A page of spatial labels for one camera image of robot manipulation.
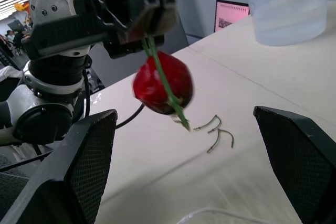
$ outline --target screen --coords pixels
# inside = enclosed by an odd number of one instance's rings
[[[217,1],[215,32],[247,17],[248,14],[249,7],[247,4],[231,4],[229,2]]]

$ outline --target white table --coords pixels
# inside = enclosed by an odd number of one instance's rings
[[[239,39],[236,29],[242,34]],[[300,223],[272,172],[253,109],[263,105],[308,116],[336,139],[336,121],[329,111],[313,110],[318,107],[313,106],[315,103],[326,109],[326,104],[335,101],[331,91],[328,95],[316,94],[318,90],[331,90],[332,81],[320,87],[309,74],[304,74],[304,67],[299,67],[319,63],[317,55],[306,62],[301,50],[308,47],[317,52],[318,47],[322,54],[326,42],[322,36],[302,45],[268,48],[253,42],[251,31],[248,18],[174,54],[189,66],[194,77],[195,97],[185,111],[191,125],[203,125],[218,114],[223,120],[222,128],[235,136],[234,149],[230,148],[230,137],[223,135],[218,148],[207,155],[216,133],[189,133],[170,117],[144,109],[115,133],[110,174],[96,223],[175,224],[205,207],[223,208],[270,223]],[[273,61],[259,51],[268,51]],[[261,67],[285,67],[294,57],[302,63],[288,67],[283,74]],[[327,78],[331,61],[326,69],[319,64],[309,71],[319,74],[320,80],[321,76]],[[91,113],[116,109],[118,122],[133,114],[140,106],[133,97],[133,78],[93,95]],[[288,85],[292,78],[296,78],[296,86]],[[307,97],[301,101],[303,94]],[[321,103],[316,100],[318,96],[323,98]]]
[[[336,126],[336,2],[326,31],[305,43],[263,46],[249,16],[190,47]]]

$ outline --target person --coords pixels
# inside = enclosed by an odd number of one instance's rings
[[[25,28],[23,27],[23,25],[21,23],[17,24],[19,26],[18,30],[24,31]]]
[[[0,48],[2,51],[9,55],[11,58],[14,57],[12,50],[10,49],[10,45],[7,43],[6,39],[0,35]]]
[[[13,43],[15,47],[21,49],[22,48],[22,42],[21,40],[24,38],[24,34],[22,33],[22,30],[18,30],[17,33],[14,36]]]
[[[8,30],[6,37],[10,42],[13,43],[15,37],[14,32],[12,30]]]

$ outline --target wire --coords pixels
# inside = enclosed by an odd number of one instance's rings
[[[46,152],[46,153],[44,153],[42,155],[38,155],[36,157],[30,158],[30,159],[27,159],[27,160],[24,160],[22,162],[18,162],[18,163],[13,164],[13,165],[8,165],[8,166],[5,166],[5,167],[2,167],[2,168],[0,168],[0,173],[4,173],[4,172],[6,172],[6,171],[8,171],[10,169],[16,168],[18,166],[29,164],[29,163],[31,163],[33,161],[37,161],[37,160],[39,160],[41,158],[44,158],[44,157],[48,156],[50,153],[52,153],[52,151]]]
[[[115,129],[119,129],[119,128],[125,126],[126,124],[128,124],[129,122],[131,122],[134,118],[136,118],[137,115],[140,114],[140,112],[143,110],[144,107],[145,107],[145,105],[142,104],[142,105],[138,108],[138,110],[137,110],[133,115],[131,115],[128,119],[126,119],[126,120],[123,121],[122,123],[119,123],[119,124],[115,127]]]
[[[32,147],[34,148],[34,151],[35,151],[35,153],[36,153],[36,155],[41,155],[42,154],[42,152],[41,152],[41,150],[40,150],[40,148],[38,147],[38,145],[37,144],[32,144]]]
[[[86,109],[85,109],[85,118],[90,115],[90,85],[88,74],[86,73],[86,69],[83,70],[84,76],[84,86],[85,86],[85,98],[86,98]]]

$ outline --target floor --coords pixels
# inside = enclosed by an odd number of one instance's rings
[[[13,60],[17,64],[19,69],[23,69],[25,64],[29,61],[29,58],[24,52],[22,52],[22,55],[20,56],[15,55]]]

